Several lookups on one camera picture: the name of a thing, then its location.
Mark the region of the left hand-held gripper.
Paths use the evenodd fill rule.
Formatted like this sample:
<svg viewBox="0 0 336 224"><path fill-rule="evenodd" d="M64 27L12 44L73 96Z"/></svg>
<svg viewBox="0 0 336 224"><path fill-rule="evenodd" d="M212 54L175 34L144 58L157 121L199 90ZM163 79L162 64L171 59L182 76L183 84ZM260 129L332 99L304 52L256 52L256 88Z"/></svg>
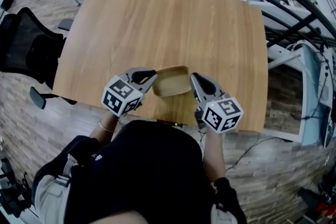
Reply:
<svg viewBox="0 0 336 224"><path fill-rule="evenodd" d="M101 97L103 107L117 117L136 110L144 99L144 94L148 92L158 76L155 70L144 67L131 68L125 74L130 83L137 84L137 89L120 76L114 76L105 86Z"/></svg>

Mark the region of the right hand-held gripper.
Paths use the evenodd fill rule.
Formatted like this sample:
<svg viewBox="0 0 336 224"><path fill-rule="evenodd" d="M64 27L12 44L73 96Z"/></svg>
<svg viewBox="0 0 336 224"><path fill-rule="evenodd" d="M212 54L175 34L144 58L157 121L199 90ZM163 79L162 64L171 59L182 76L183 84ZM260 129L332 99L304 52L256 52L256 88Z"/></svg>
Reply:
<svg viewBox="0 0 336 224"><path fill-rule="evenodd" d="M209 127L215 133L221 134L237 127L244 111L235 97L222 98L225 92L220 84L200 73L193 72L190 75L190 83L194 98L198 103L201 103L202 99L219 98L203 102L204 107L199 106L195 111L195 118L200 129Z"/></svg>

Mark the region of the beige tray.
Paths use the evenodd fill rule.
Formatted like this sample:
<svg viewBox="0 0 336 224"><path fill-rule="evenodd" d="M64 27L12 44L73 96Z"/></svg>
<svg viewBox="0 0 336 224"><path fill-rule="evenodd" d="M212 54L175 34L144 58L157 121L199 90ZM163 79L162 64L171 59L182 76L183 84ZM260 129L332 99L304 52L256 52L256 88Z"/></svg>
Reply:
<svg viewBox="0 0 336 224"><path fill-rule="evenodd" d="M158 97L185 94L191 90L187 66L166 67L158 70L157 75L152 91Z"/></svg>

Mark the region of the person's right forearm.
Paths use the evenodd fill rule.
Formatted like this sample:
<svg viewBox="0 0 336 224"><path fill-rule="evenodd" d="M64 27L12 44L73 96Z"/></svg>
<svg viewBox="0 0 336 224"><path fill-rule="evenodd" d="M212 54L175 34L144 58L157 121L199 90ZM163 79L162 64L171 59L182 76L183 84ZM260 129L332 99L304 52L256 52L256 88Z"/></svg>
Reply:
<svg viewBox="0 0 336 224"><path fill-rule="evenodd" d="M211 183L226 177L226 165L223 153L223 137L210 127L206 128L203 167Z"/></svg>

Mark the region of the person's left forearm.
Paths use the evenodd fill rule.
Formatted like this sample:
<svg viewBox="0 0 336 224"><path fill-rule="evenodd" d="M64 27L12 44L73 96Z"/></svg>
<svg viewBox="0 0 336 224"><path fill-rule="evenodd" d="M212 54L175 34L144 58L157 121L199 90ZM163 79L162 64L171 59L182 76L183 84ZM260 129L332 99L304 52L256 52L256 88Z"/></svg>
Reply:
<svg viewBox="0 0 336 224"><path fill-rule="evenodd" d="M101 146L110 143L116 131L118 120L116 115L106 111L89 137L96 139Z"/></svg>

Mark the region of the person's black top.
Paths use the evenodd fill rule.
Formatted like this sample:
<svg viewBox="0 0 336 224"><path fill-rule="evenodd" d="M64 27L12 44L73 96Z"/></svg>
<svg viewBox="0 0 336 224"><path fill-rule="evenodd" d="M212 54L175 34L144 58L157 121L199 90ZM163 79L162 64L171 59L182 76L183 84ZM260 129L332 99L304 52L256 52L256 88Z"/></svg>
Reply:
<svg viewBox="0 0 336 224"><path fill-rule="evenodd" d="M64 224L91 224L122 213L148 224L247 224L227 178L211 183L201 149L185 132L134 120L108 144L76 136L35 175L70 178Z"/></svg>

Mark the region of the pale blue desk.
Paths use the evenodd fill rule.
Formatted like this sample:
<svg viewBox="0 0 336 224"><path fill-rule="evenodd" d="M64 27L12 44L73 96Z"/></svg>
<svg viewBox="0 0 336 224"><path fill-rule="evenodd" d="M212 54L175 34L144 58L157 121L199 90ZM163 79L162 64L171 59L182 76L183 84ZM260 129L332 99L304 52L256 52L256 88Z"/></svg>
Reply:
<svg viewBox="0 0 336 224"><path fill-rule="evenodd" d="M336 51L315 48L300 40L282 48L268 48L269 69L286 65L302 73L302 112L298 134L265 129L264 134L310 145L320 142L327 148L336 137Z"/></svg>

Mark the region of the black mesh office chair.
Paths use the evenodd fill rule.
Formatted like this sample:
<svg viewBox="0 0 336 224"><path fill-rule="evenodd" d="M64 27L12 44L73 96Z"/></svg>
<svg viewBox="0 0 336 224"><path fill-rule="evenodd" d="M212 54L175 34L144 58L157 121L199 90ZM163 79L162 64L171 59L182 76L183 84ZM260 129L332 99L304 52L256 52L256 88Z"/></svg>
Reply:
<svg viewBox="0 0 336 224"><path fill-rule="evenodd" d="M0 71L31 77L53 90L65 42L28 7L6 14L0 23Z"/></svg>

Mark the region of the person's grey trousers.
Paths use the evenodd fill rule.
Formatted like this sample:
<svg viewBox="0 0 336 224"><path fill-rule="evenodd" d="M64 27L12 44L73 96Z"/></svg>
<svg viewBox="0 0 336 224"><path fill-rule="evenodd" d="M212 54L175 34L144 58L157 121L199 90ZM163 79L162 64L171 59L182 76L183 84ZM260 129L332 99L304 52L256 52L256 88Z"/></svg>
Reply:
<svg viewBox="0 0 336 224"><path fill-rule="evenodd" d="M64 224L70 178L44 176L35 192L35 209L41 224Z"/></svg>

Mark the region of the black wheeled chair base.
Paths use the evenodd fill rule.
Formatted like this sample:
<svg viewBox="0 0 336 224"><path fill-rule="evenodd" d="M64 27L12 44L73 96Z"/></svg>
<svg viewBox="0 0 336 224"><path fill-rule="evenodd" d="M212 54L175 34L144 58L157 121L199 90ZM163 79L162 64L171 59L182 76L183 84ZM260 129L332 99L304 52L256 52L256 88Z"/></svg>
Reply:
<svg viewBox="0 0 336 224"><path fill-rule="evenodd" d="M32 191L24 172L21 180L16 179L7 158L0 159L0 205L8 215L19 218L20 214L31 207Z"/></svg>

